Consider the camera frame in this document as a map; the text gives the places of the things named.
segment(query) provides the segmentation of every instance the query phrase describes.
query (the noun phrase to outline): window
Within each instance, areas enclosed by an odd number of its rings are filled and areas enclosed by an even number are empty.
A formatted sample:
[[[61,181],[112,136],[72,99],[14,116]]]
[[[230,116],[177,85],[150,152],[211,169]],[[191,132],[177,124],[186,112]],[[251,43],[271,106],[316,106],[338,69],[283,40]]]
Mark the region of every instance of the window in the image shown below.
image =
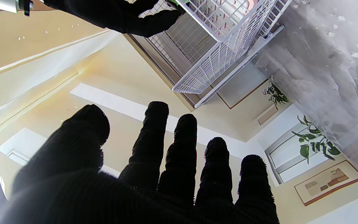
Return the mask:
[[[279,184],[287,182],[327,160],[322,153],[311,151],[309,164],[307,164],[307,159],[299,153],[300,146],[304,143],[300,143],[299,137],[295,136],[292,131],[301,134],[308,132],[304,125],[297,124],[265,151]]]
[[[22,128],[0,146],[0,152],[24,166],[45,141],[44,136]]]

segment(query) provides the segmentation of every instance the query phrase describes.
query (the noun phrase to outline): wire rack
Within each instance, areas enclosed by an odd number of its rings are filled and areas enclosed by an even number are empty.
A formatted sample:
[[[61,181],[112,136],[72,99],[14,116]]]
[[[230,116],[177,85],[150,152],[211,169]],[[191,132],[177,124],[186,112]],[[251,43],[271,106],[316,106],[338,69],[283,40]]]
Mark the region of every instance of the wire rack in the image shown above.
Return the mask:
[[[183,3],[188,13],[180,17],[169,30],[147,38],[182,77],[173,87],[174,92],[203,93],[249,51],[260,35],[265,36],[270,32],[292,0],[240,0],[241,4],[237,9],[226,15],[232,20],[243,6],[247,6],[243,11],[246,13],[236,20],[239,25],[233,26],[225,34],[226,41],[221,43],[216,41],[219,31],[213,30],[213,24],[216,25],[218,20],[215,23],[212,21],[211,24],[208,20],[229,1],[231,0],[190,0],[189,6]],[[211,7],[211,3],[216,6],[212,13],[203,8]],[[160,0],[142,16],[166,9],[171,8],[164,0]]]
[[[173,87],[174,92],[201,94],[244,55],[259,37],[277,0],[260,0],[225,43],[216,43]]]
[[[145,17],[172,9],[164,0],[141,15]],[[186,74],[216,41],[189,15],[184,14],[169,30],[146,38],[179,73]]]

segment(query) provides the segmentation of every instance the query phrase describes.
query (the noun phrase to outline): framed picture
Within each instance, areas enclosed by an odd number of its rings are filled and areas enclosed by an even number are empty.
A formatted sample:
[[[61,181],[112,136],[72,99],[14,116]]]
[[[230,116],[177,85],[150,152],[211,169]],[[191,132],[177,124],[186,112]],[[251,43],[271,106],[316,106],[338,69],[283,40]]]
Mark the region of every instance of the framed picture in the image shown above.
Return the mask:
[[[295,190],[305,206],[350,184],[358,182],[358,171],[344,160],[313,177],[295,185]]]

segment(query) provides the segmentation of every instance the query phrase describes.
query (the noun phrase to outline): gloved hand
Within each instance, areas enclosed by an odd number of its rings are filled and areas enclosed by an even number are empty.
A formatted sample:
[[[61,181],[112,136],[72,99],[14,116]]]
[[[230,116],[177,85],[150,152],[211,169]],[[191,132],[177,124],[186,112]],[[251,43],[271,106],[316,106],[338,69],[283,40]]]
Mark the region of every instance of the gloved hand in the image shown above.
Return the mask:
[[[239,199],[233,204],[229,152],[222,138],[205,150],[194,203],[197,121],[183,115],[163,158],[168,105],[151,102],[118,179],[100,172],[101,146],[110,126],[87,105],[63,122],[17,174],[0,224],[67,223],[278,223],[265,164],[251,155],[241,163]]]
[[[150,10],[158,0],[44,0],[44,4],[70,13],[101,28],[109,28],[122,34],[151,37],[169,29],[182,15],[178,10],[160,10],[139,17]]]
[[[276,207],[267,179],[266,165],[256,155],[241,163],[239,199],[233,204],[229,152],[222,138],[212,139],[205,150],[205,166],[194,205],[197,120],[180,117],[175,140],[166,155],[165,171],[159,178],[168,105],[151,102],[143,128],[135,142],[129,164],[119,179],[141,191],[157,191],[184,210],[196,210],[219,223],[278,223]]]

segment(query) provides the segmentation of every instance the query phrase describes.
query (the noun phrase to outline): wire shelf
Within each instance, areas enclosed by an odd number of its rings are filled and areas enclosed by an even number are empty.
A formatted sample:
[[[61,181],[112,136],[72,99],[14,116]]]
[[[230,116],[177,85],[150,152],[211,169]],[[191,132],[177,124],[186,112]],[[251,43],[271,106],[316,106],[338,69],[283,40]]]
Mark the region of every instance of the wire shelf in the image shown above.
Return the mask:
[[[250,17],[259,0],[178,0],[191,17],[218,42],[226,42]]]
[[[174,92],[201,94],[247,53],[277,0],[260,0],[247,19],[225,43],[216,43],[172,88]]]
[[[160,0],[153,9],[146,11],[141,17],[171,9],[164,0]],[[181,77],[216,43],[187,13],[167,31],[146,39]]]
[[[209,24],[208,21],[230,1],[236,5],[234,0],[190,0],[187,6],[178,0],[188,13],[180,17],[169,30],[147,38],[182,77],[173,87],[174,92],[203,93],[249,51],[259,36],[269,34],[292,0],[239,0],[241,4],[236,10],[231,14],[225,14],[231,20],[233,16],[239,18],[237,28],[233,26],[227,40],[221,43],[216,41],[214,33],[211,34],[211,27],[219,22],[219,17],[215,23],[212,21]],[[212,11],[203,8],[210,7],[211,3],[216,6]],[[171,8],[165,0],[160,0],[153,9],[141,16],[152,15],[166,9]],[[240,9],[246,12],[243,17],[237,15]],[[215,31],[215,34],[219,34],[222,29]]]

